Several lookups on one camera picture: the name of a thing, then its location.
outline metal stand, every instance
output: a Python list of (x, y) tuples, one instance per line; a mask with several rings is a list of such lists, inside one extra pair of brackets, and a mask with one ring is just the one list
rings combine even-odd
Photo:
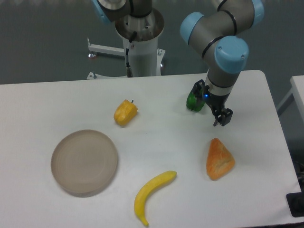
[[(95, 57), (97, 54), (107, 54), (107, 55), (113, 55), (113, 56), (125, 56), (124, 49), (122, 48), (116, 48), (116, 47), (107, 47), (107, 46), (101, 46), (96, 44), (90, 44), (89, 38), (87, 39), (88, 42), (88, 49), (90, 51), (89, 58)], [(157, 63), (156, 63), (156, 75), (155, 76), (161, 76), (161, 67), (162, 67), (162, 59), (165, 55), (166, 51), (163, 49), (157, 49)], [(113, 78), (108, 76), (102, 76), (94, 74), (93, 72), (89, 73), (87, 79), (105, 79), (105, 78)]]
[(293, 89), (291, 88), (276, 107), (278, 116), (280, 116), (294, 100)]

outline white cylinder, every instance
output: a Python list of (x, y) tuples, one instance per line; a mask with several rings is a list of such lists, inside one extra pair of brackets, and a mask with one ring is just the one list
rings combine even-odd
[[(129, 40), (123, 39), (126, 51)], [(129, 64), (134, 77), (156, 76), (158, 37), (148, 41), (133, 41), (129, 48)]]

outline white table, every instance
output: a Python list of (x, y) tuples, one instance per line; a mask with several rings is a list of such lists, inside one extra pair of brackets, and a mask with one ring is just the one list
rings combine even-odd
[[(0, 86), (1, 228), (142, 228), (133, 212), (138, 190), (167, 171), (176, 180), (146, 204), (151, 228), (239, 228), (303, 222), (285, 195), (299, 192), (265, 75), (245, 71), (226, 102), (234, 111), (213, 127), (205, 106), (186, 109), (206, 75), (159, 76)], [(134, 100), (138, 115), (125, 128), (113, 114)], [(68, 134), (94, 129), (115, 143), (119, 162), (111, 184), (89, 198), (63, 191), (50, 161)], [(236, 165), (218, 181), (206, 174), (209, 142), (218, 137)]]
[(304, 76), (293, 76), (290, 79), (291, 89), (276, 107), (278, 114), (282, 114), (295, 100), (304, 121)]

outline blue joint cap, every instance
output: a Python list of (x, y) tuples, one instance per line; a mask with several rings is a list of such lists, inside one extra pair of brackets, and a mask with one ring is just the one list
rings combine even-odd
[(257, 23), (259, 23), (263, 20), (265, 10), (264, 10), (264, 5), (261, 0), (252, 0), (252, 3), (255, 8), (255, 18), (253, 20), (252, 26), (255, 26)]
[(203, 16), (204, 15), (199, 12), (194, 12), (194, 13), (189, 14), (182, 22), (182, 24), (180, 26), (180, 35), (188, 45), (189, 45), (189, 39), (190, 39), (191, 33), (192, 33), (196, 23)]
[(229, 74), (241, 72), (246, 66), (248, 56), (247, 43), (235, 36), (222, 38), (214, 50), (217, 65)]
[(104, 23), (104, 24), (110, 24), (109, 18), (105, 15), (103, 9), (97, 2), (98, 0), (91, 0), (91, 2), (94, 5), (95, 13), (98, 16), (98, 18)]

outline gray floor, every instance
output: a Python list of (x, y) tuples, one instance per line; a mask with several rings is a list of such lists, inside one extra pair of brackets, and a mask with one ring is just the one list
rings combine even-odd
[[(212, 1), (153, 0), (165, 19), (159, 39), (167, 51), (165, 75), (207, 71), (179, 27), (191, 12), (214, 13)], [(304, 75), (303, 9), (303, 0), (266, 0), (263, 22), (239, 35), (250, 48), (246, 70), (265, 73), (275, 105), (291, 88), (291, 76)], [(90, 0), (0, 0), (0, 84), (85, 80), (90, 71), (125, 75), (121, 58), (89, 60), (87, 37), (93, 44), (122, 47), (114, 25), (98, 20)], [(280, 121), (292, 157), (304, 162), (304, 123), (294, 102)]]

